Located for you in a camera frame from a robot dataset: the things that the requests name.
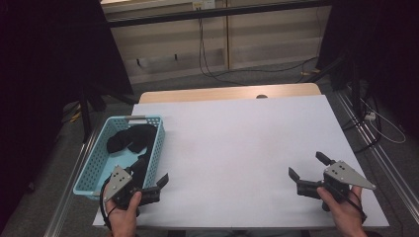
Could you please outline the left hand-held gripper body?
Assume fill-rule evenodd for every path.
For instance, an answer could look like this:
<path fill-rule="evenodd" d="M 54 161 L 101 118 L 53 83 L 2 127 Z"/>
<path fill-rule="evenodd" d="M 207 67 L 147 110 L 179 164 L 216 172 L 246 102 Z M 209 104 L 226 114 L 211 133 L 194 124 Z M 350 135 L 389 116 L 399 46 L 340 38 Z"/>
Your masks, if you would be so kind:
<path fill-rule="evenodd" d="M 103 201 L 112 200 L 118 208 L 127 209 L 136 192 L 142 193 L 140 206 L 160 201 L 159 186 L 142 189 L 135 183 L 131 173 L 117 165 L 110 175 L 108 187 L 103 193 Z"/>

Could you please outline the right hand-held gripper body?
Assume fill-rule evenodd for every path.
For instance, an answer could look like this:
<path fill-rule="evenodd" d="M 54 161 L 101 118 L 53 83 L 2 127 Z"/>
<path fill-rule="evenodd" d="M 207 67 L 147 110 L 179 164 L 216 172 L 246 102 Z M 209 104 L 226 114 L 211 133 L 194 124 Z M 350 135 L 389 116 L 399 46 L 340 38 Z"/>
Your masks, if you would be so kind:
<path fill-rule="evenodd" d="M 299 196 L 320 199 L 319 187 L 325 188 L 337 202 L 351 201 L 349 192 L 351 186 L 374 190 L 376 186 L 358 173 L 344 161 L 331 161 L 323 171 L 323 179 L 317 182 L 302 180 L 295 175 L 296 193 Z"/>

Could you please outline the light blue plastic basket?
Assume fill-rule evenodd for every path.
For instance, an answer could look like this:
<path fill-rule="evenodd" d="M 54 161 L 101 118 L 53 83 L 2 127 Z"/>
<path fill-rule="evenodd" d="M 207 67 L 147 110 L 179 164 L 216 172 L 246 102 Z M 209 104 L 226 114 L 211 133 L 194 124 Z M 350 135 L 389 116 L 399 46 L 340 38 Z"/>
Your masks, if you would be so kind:
<path fill-rule="evenodd" d="M 160 116 L 110 117 L 104 123 L 73 187 L 73 192 L 76 195 L 97 200 L 104 181 L 110 177 L 117 165 L 122 168 L 129 167 L 137 160 L 139 155 L 146 153 L 145 148 L 139 152 L 133 152 L 124 147 L 115 153 L 110 153 L 107 149 L 108 140 L 119 131 L 143 124 L 154 125 L 157 128 L 143 186 L 149 188 L 155 184 L 159 157 L 165 138 L 162 118 Z"/>

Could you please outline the black tank top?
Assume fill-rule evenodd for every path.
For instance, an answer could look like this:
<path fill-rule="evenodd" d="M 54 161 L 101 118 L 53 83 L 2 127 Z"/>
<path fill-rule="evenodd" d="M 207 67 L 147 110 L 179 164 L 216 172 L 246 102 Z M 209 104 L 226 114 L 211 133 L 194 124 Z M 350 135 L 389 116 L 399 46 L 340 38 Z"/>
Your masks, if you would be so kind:
<path fill-rule="evenodd" d="M 108 139 L 107 151 L 110 154 L 112 154 L 127 148 L 132 153 L 137 154 L 137 160 L 140 158 L 144 158 L 147 162 L 148 168 L 156 133 L 157 128 L 151 124 L 140 124 L 131 126 L 128 129 L 118 131 L 114 136 Z M 126 170 L 129 173 L 131 173 L 131 170 L 129 168 L 130 166 L 126 166 Z M 135 183 L 139 185 L 141 188 L 143 187 L 145 176 L 143 179 L 134 180 Z"/>

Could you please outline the person's left hand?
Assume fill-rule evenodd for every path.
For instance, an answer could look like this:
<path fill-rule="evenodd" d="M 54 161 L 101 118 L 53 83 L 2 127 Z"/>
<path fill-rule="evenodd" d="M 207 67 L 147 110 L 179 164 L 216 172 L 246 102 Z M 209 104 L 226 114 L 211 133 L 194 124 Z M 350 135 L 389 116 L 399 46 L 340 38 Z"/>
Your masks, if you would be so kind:
<path fill-rule="evenodd" d="M 142 198 L 136 192 L 130 199 L 127 210 L 116 208 L 112 200 L 106 202 L 106 212 L 112 227 L 112 237 L 135 237 L 136 211 Z"/>

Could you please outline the person's right hand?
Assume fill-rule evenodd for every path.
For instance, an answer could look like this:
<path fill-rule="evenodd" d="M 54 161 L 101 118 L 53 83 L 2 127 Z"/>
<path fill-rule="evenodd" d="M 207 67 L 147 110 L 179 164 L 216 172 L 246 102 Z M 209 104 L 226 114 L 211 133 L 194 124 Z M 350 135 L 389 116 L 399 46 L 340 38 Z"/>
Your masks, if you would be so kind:
<path fill-rule="evenodd" d="M 317 189 L 321 199 L 329 206 L 337 230 L 343 237 L 367 237 L 360 212 L 348 202 L 337 202 L 323 187 Z"/>

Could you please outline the black stand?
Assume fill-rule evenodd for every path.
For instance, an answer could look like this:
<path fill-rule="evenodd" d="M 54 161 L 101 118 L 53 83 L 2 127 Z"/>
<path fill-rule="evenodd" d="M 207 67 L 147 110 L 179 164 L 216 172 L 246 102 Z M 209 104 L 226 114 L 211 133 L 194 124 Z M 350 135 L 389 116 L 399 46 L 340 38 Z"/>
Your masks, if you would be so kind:
<path fill-rule="evenodd" d="M 361 105 L 361 86 L 359 66 L 351 53 L 338 56 L 330 64 L 320 70 L 319 73 L 310 76 L 307 83 L 315 83 L 328 75 L 333 90 L 344 89 L 350 84 L 351 102 L 355 115 L 360 118 L 363 115 Z"/>
<path fill-rule="evenodd" d="M 112 89 L 97 83 L 85 83 L 80 87 L 79 104 L 81 108 L 81 117 L 83 122 L 84 137 L 86 142 L 92 134 L 92 125 L 90 120 L 89 105 L 96 111 L 103 111 L 107 106 L 102 98 L 103 95 L 110 96 L 120 102 L 133 106 L 136 101 L 124 94 L 117 93 Z"/>

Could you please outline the wooden table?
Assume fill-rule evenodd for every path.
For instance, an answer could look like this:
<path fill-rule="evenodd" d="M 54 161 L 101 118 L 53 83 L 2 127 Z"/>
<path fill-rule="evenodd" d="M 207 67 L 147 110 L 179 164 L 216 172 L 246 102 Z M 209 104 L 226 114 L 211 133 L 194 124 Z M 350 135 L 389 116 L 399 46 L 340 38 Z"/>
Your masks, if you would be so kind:
<path fill-rule="evenodd" d="M 258 95 L 266 95 L 268 98 L 282 98 L 317 96 L 320 94 L 319 87 L 314 83 L 278 84 L 145 92 L 140 96 L 139 103 L 256 99 Z"/>

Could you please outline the beige panelled cabinet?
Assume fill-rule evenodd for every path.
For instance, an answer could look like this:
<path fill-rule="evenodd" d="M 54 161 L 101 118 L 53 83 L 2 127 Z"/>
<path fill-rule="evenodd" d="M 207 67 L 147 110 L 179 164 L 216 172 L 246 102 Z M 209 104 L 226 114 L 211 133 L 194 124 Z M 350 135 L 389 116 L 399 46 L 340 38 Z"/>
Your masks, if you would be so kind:
<path fill-rule="evenodd" d="M 153 82 L 318 54 L 328 7 L 187 20 L 112 30 L 131 83 Z"/>

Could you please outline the black curtain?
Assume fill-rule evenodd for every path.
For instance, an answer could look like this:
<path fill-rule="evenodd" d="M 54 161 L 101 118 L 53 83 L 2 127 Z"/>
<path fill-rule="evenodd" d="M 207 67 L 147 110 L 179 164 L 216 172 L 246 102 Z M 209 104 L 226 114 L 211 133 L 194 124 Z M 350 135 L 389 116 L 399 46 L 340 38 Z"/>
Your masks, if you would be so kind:
<path fill-rule="evenodd" d="M 340 56 L 419 138 L 419 0 L 332 0 L 316 68 Z"/>
<path fill-rule="evenodd" d="M 64 106 L 132 88 L 101 0 L 0 0 L 0 231 L 38 175 Z"/>

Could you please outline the black horizontal bar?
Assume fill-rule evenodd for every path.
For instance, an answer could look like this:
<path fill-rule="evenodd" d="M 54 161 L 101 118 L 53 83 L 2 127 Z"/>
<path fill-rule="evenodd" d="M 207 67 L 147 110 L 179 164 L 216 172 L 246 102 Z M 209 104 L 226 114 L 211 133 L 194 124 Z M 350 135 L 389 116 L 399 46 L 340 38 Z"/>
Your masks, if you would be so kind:
<path fill-rule="evenodd" d="M 109 20 L 110 28 L 140 26 L 158 23 L 178 22 L 187 20 L 207 19 L 225 16 L 266 13 L 274 11 L 287 11 L 315 7 L 331 6 L 333 0 L 293 0 L 288 2 L 270 3 L 261 5 L 249 5 L 239 7 L 227 7 L 210 10 L 198 10 L 182 13 L 170 13 L 146 17 L 129 17 Z"/>

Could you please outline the metal floor rail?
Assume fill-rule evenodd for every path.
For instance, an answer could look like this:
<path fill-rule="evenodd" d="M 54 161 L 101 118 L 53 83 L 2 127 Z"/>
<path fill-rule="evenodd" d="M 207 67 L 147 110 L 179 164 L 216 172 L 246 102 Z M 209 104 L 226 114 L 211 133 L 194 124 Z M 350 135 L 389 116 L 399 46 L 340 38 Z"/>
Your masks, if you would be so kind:
<path fill-rule="evenodd" d="M 352 109 L 352 102 L 347 95 L 338 93 L 337 98 L 350 117 L 352 123 L 355 125 L 357 133 L 367 144 L 367 148 L 362 148 L 359 152 L 362 153 L 369 150 L 373 154 L 411 216 L 419 225 L 419 196 L 416 195 L 407 181 L 403 178 L 402 171 L 396 168 L 390 156 L 378 143 L 379 138 L 383 137 L 383 133 L 374 127 L 371 122 L 361 121 L 359 118 L 355 117 L 355 113 Z"/>
<path fill-rule="evenodd" d="M 93 147 L 95 138 L 96 134 L 94 129 L 84 134 L 82 146 L 77 156 L 75 165 L 43 237 L 60 236 L 65 219 L 70 209 L 70 205 L 72 204 L 74 198 L 73 188 L 75 187 L 78 176 L 83 169 L 85 161 L 87 160 L 88 153 Z"/>

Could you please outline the white wall outlet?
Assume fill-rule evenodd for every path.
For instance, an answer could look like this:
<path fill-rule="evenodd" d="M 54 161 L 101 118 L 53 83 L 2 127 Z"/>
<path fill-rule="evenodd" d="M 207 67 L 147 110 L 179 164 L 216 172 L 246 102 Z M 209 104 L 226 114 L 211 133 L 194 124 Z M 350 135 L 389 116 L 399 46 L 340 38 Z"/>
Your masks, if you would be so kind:
<path fill-rule="evenodd" d="M 208 10 L 215 8 L 215 0 L 193 0 L 192 6 L 194 10 Z"/>

